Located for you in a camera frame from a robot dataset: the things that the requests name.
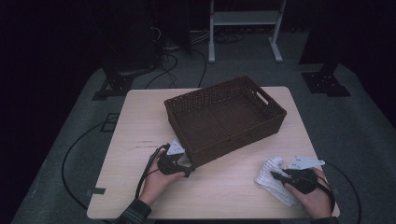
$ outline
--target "hand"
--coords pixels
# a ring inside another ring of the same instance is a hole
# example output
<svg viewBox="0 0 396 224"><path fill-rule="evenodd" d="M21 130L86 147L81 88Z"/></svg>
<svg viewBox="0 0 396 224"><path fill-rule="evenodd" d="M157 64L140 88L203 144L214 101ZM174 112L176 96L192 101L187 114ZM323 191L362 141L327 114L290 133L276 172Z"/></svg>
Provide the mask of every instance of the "hand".
<svg viewBox="0 0 396 224"><path fill-rule="evenodd" d="M148 206L152 206L168 185L184 176L184 172L164 175L160 170L158 170L157 161L163 153L163 150L158 153L156 159L149 168L149 175L146 177L145 186L143 187L142 193L139 197L139 200L146 203Z"/></svg>
<svg viewBox="0 0 396 224"><path fill-rule="evenodd" d="M323 179L325 178L322 171L314 169L314 172L317 176ZM318 182L324 187L328 187L328 185L320 178L318 178ZM288 189L298 201L300 201L306 213L313 219L332 216L330 198L323 190L316 188L308 194L303 194L288 183L285 184L285 188Z"/></svg>

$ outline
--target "controller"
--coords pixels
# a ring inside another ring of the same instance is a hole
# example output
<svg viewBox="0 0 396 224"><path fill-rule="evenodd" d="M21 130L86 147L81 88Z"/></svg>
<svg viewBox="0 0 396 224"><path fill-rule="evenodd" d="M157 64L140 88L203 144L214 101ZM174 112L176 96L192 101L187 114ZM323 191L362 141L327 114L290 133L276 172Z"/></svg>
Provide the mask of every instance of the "controller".
<svg viewBox="0 0 396 224"><path fill-rule="evenodd" d="M312 169L304 170L283 170L289 177L272 172L274 179L280 180L283 185L288 183L303 194L310 193L318 186L318 177Z"/></svg>
<svg viewBox="0 0 396 224"><path fill-rule="evenodd" d="M163 153L158 159L158 168L164 175L172 175L178 172L184 172L184 177L188 178L191 172L195 171L195 167L183 166L177 163L177 161L184 155L183 153L177 153L168 155L170 145L165 146L166 153Z"/></svg>

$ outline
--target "sleeve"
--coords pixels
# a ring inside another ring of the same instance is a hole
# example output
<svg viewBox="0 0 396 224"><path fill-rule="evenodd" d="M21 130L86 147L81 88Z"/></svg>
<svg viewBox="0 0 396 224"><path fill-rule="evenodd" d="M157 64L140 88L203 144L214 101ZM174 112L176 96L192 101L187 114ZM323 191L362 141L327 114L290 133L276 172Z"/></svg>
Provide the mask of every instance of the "sleeve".
<svg viewBox="0 0 396 224"><path fill-rule="evenodd" d="M313 219L311 224L338 224L337 217L324 217L319 219Z"/></svg>
<svg viewBox="0 0 396 224"><path fill-rule="evenodd" d="M113 222L115 224L143 224L151 212L151 208L138 199L123 211L123 213Z"/></svg>

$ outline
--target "white glove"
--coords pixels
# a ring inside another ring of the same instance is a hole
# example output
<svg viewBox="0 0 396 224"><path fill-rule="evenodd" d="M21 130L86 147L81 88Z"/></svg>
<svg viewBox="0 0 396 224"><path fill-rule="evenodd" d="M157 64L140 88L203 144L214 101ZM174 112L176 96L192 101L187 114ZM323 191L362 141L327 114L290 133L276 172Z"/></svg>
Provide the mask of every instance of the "white glove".
<svg viewBox="0 0 396 224"><path fill-rule="evenodd" d="M264 188L272 193L278 200L284 203L287 207L291 207L298 204L298 200L287 189L285 189L285 187L283 187L279 180L275 180L271 175L271 171L273 171L289 177L280 168L282 162L283 160L280 157L270 158L264 163L259 176L257 176L254 182L264 186Z"/></svg>

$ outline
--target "handheld device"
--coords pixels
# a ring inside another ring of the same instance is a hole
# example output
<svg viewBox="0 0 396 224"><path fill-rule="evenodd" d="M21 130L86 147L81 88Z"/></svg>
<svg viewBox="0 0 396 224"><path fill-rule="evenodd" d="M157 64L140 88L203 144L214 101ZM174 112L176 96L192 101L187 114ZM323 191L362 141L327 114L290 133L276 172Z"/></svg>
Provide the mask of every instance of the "handheld device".
<svg viewBox="0 0 396 224"><path fill-rule="evenodd" d="M158 159L158 168L164 175L171 175L177 172L184 172L184 177L188 178L191 172L195 171L194 166L183 166L178 164L178 160L184 155L184 149L178 144L176 140L172 145L166 144L163 147L166 153L163 153Z"/></svg>

